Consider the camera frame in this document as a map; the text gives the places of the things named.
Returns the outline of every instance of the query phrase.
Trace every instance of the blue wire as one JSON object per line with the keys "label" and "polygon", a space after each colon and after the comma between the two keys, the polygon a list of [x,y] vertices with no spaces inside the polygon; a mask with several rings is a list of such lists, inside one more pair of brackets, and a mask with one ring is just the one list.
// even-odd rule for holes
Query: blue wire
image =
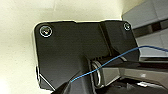
{"label": "blue wire", "polygon": [[90,71],[90,72],[88,72],[88,73],[85,73],[85,74],[83,74],[83,75],[81,75],[81,76],[78,76],[78,77],[74,78],[74,79],[71,81],[71,83],[74,82],[75,80],[81,78],[81,77],[84,77],[84,76],[86,76],[86,75],[88,75],[88,74],[91,74],[91,73],[93,73],[93,72],[99,70],[100,68],[102,68],[103,66],[107,65],[107,64],[110,63],[111,61],[113,61],[113,60],[115,60],[115,59],[117,59],[117,58],[119,58],[119,57],[121,57],[121,56],[123,56],[123,55],[125,55],[125,54],[127,54],[127,53],[130,53],[130,52],[132,52],[132,51],[138,50],[138,49],[140,49],[140,48],[153,48],[153,49],[156,49],[156,50],[161,50],[161,51],[168,52],[167,49],[159,48],[159,47],[155,47],[155,46],[140,46],[140,47],[136,47],[136,48],[133,48],[133,49],[131,49],[131,50],[128,50],[128,51],[124,52],[124,53],[121,54],[121,55],[118,55],[117,57],[114,57],[114,58],[110,59],[109,61],[107,61],[106,63],[104,63],[104,64],[103,64],[102,66],[100,66],[99,68],[97,68],[97,69],[95,69],[95,70],[93,70],[93,71]]}

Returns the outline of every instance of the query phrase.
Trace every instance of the screw head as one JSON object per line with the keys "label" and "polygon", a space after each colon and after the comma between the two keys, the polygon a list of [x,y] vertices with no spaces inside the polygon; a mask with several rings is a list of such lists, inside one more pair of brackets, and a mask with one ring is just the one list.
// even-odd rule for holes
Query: screw head
{"label": "screw head", "polygon": [[131,25],[129,23],[124,23],[125,30],[131,30]]}
{"label": "screw head", "polygon": [[51,27],[49,27],[49,26],[42,26],[42,27],[40,28],[40,34],[41,34],[41,36],[43,36],[43,37],[49,37],[49,36],[51,36],[51,34],[52,34],[52,29],[51,29]]}

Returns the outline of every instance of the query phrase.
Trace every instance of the white wall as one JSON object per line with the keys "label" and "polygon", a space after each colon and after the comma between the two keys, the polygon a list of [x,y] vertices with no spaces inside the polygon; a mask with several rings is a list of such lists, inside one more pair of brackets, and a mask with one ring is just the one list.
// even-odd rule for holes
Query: white wall
{"label": "white wall", "polygon": [[[39,89],[32,31],[44,21],[121,19],[123,0],[0,0],[0,93],[49,94]],[[143,0],[129,0],[127,11]]]}

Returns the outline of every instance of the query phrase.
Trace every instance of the black casing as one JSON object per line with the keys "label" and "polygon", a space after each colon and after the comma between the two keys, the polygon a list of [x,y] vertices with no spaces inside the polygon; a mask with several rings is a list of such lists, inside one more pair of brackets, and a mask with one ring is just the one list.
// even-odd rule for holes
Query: black casing
{"label": "black casing", "polygon": [[[80,74],[90,71],[90,60],[114,57],[137,47],[132,31],[125,30],[124,23],[127,22],[62,21],[38,24],[34,34],[40,73],[57,88],[78,71]],[[42,26],[51,27],[50,37],[40,35]],[[139,51],[124,57],[129,61],[138,60]],[[52,90],[42,80],[40,87]],[[70,94],[94,94],[91,75],[74,81]]]}

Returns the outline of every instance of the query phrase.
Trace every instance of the wire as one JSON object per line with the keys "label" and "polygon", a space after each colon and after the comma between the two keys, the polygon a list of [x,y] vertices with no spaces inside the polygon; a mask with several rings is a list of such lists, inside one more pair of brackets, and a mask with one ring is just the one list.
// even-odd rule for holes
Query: wire
{"label": "wire", "polygon": [[55,91],[55,88],[44,78],[44,76],[42,74],[39,75]]}
{"label": "wire", "polygon": [[113,61],[113,60],[115,60],[115,59],[117,59],[117,58],[119,58],[119,57],[121,57],[121,56],[123,56],[123,55],[125,55],[125,54],[127,54],[127,53],[130,53],[130,52],[132,52],[132,51],[138,50],[138,49],[140,49],[140,48],[153,48],[153,49],[156,49],[156,50],[161,50],[161,51],[168,52],[167,49],[159,48],[159,47],[155,47],[155,46],[140,46],[140,47],[136,47],[136,48],[133,48],[133,49],[131,49],[131,50],[128,50],[128,51],[124,52],[124,53],[121,54],[121,55],[118,55],[118,56],[116,56],[116,57],[110,59],[109,61],[107,61],[106,63],[104,63],[102,66],[98,67],[97,69],[95,69],[95,70],[93,70],[93,71],[90,71],[90,72],[88,72],[88,73],[85,73],[85,74],[83,74],[83,75],[81,75],[81,76],[78,76],[78,77],[76,77],[76,78],[74,78],[74,79],[71,81],[71,83],[74,82],[75,80],[81,78],[81,77],[84,77],[84,76],[86,76],[86,75],[88,75],[88,74],[91,74],[91,73],[93,73],[93,72],[99,70],[100,68],[102,68],[103,66],[107,65],[107,64],[110,63],[111,61]]}

